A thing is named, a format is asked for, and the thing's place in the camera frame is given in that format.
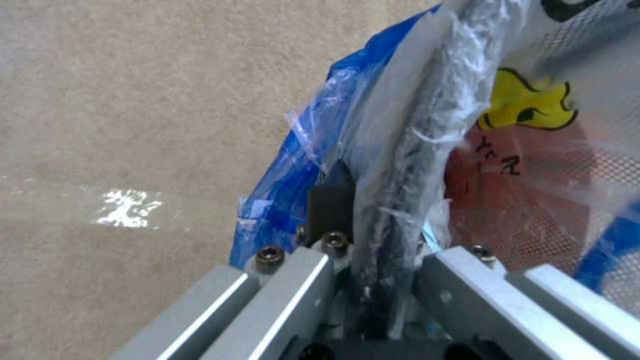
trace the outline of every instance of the plastic bag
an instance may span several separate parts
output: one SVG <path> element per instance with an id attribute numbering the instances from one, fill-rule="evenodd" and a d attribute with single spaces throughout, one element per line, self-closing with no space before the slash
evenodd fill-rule
<path id="1" fill-rule="evenodd" d="M 541 3 L 449 160 L 453 236 L 510 270 L 552 263 L 637 316 L 640 3 Z"/>
<path id="2" fill-rule="evenodd" d="M 494 74 L 488 109 L 478 106 L 482 115 L 447 162 L 444 195 L 451 201 L 436 195 L 431 209 L 437 211 L 428 212 L 434 222 L 450 216 L 453 244 L 485 244 L 510 270 L 552 263 L 635 315 L 640 315 L 639 3 L 533 1 L 524 14 L 526 28 Z M 358 110 L 364 109 L 362 99 L 375 105 L 374 84 L 385 76 L 390 59 L 402 61 L 396 49 L 423 16 L 383 31 L 334 64 L 310 104 L 287 116 L 292 133 L 239 209 L 232 264 L 241 266 L 267 243 L 293 249 L 306 192 L 318 175 L 336 159 L 351 158 L 355 177 L 364 177 L 367 160 L 356 159 L 397 136 L 361 132 L 363 119 L 372 126 L 384 117 L 371 120 L 357 116 Z M 402 96 L 404 90 L 389 86 L 373 99 Z M 360 141 L 358 147 L 353 139 Z M 442 227 L 436 235 L 438 241 L 448 236 Z"/>

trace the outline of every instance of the bolt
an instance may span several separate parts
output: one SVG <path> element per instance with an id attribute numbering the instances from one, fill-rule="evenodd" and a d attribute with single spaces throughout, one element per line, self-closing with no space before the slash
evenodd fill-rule
<path id="1" fill-rule="evenodd" d="M 451 292 L 449 292 L 449 290 L 442 290 L 440 292 L 440 300 L 442 300 L 442 302 L 444 304 L 449 304 L 451 303 L 451 300 L 453 300 L 453 295 L 451 295 Z"/>
<path id="2" fill-rule="evenodd" d="M 304 246 L 306 242 L 307 242 L 307 232 L 305 230 L 305 226 L 298 225 L 298 227 L 296 228 L 296 243 L 298 243 L 299 246 Z"/>
<path id="3" fill-rule="evenodd" d="M 474 245 L 471 247 L 471 253 L 475 255 L 480 261 L 485 263 L 486 265 L 493 264 L 497 258 L 493 255 L 493 251 L 491 251 L 488 247 L 484 245 Z"/>
<path id="4" fill-rule="evenodd" d="M 322 251 L 332 258 L 341 258 L 347 253 L 349 239 L 339 231 L 330 231 L 322 235 Z"/>
<path id="5" fill-rule="evenodd" d="M 284 250 L 276 245 L 267 245 L 255 255 L 255 268 L 263 274 L 273 274 L 284 262 Z"/>

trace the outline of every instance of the silver metal bar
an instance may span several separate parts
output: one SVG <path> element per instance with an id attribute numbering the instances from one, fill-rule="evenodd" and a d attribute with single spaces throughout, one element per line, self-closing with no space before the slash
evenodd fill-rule
<path id="1" fill-rule="evenodd" d="M 613 359 L 640 359 L 640 322 L 551 265 L 507 281 Z"/>
<path id="2" fill-rule="evenodd" d="M 454 339 L 490 339 L 514 359 L 606 359 L 462 247 L 426 257 L 415 293 Z"/>
<path id="3" fill-rule="evenodd" d="M 201 359 L 278 359 L 294 336 L 313 335 L 334 277 L 327 255 L 298 248 Z"/>
<path id="4" fill-rule="evenodd" d="M 217 266 L 111 358 L 195 359 L 258 289 L 247 274 Z"/>

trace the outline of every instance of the black component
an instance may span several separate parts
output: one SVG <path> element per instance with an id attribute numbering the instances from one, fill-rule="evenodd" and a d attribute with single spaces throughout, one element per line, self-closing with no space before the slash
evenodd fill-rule
<path id="1" fill-rule="evenodd" d="M 309 190 L 305 246 L 311 247 L 322 235 L 345 234 L 353 242 L 353 199 L 355 182 L 345 163 L 338 161 L 323 184 Z"/>
<path id="2" fill-rule="evenodd" d="M 292 341 L 281 360 L 508 360 L 509 357 L 493 342 L 470 340 L 452 343 L 449 340 L 304 340 Z"/>
<path id="3" fill-rule="evenodd" d="M 284 250 L 276 245 L 267 245 L 255 255 L 255 268 L 263 274 L 273 274 L 284 262 Z"/>
<path id="4" fill-rule="evenodd" d="M 335 360 L 335 355 L 330 347 L 322 343 L 311 343 L 307 345 L 300 356 L 299 360 Z"/>

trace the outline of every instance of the screw hole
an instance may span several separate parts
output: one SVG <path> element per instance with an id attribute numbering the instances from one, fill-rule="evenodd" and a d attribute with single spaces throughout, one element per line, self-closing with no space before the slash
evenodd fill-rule
<path id="1" fill-rule="evenodd" d="M 300 352 L 299 360 L 335 360 L 330 347 L 322 343 L 311 343 Z"/>

